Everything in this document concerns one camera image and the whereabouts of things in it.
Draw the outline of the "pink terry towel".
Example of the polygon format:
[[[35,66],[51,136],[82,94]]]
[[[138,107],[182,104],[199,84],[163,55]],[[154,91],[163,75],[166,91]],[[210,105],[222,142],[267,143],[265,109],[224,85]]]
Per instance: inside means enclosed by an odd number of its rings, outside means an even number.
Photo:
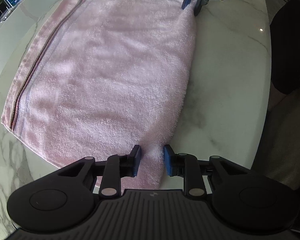
[[[1,123],[57,168],[142,150],[124,189],[158,189],[196,43],[181,0],[62,0],[8,91]]]

